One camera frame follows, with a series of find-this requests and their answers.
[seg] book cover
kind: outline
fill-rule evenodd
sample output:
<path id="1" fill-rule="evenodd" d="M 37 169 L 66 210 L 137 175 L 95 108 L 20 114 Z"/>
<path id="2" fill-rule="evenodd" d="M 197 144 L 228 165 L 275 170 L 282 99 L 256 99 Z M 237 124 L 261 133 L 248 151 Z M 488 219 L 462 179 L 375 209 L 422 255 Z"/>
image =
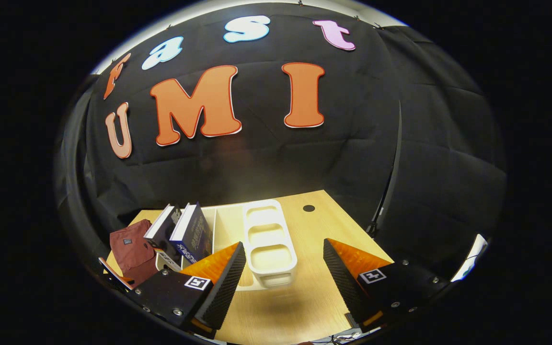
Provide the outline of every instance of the book cover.
<path id="1" fill-rule="evenodd" d="M 144 238 L 155 249 L 155 253 L 167 262 L 169 268 L 177 272 L 181 269 L 182 256 L 169 242 L 169 238 L 180 220 L 180 216 L 181 212 L 178 206 L 167 205 L 155 223 L 144 234 Z"/>
<path id="2" fill-rule="evenodd" d="M 188 262 L 194 264 L 212 255 L 212 241 L 212 229 L 208 226 L 199 203 L 187 204 L 173 230 L 170 243 Z"/>

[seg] wooden table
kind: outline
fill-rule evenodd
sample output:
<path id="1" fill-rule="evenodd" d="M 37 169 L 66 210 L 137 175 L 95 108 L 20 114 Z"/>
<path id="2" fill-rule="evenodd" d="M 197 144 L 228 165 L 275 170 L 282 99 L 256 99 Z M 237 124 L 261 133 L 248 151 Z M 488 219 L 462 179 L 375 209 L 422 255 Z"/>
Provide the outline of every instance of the wooden table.
<path id="1" fill-rule="evenodd" d="M 215 339 L 243 345 L 290 345 L 320 339 L 348 330 L 348 312 L 329 270 L 322 259 L 325 238 L 332 238 L 393 260 L 324 191 L 274 198 L 283 210 L 298 256 L 297 273 L 289 286 L 257 291 L 237 291 Z M 202 207 L 204 213 L 217 210 L 214 250 L 243 242 L 242 204 Z M 306 212 L 305 205 L 315 210 Z M 155 221 L 161 210 L 142 210 L 131 224 L 142 219 Z M 110 266 L 120 268 L 110 253 Z M 252 284 L 248 264 L 241 286 Z"/>

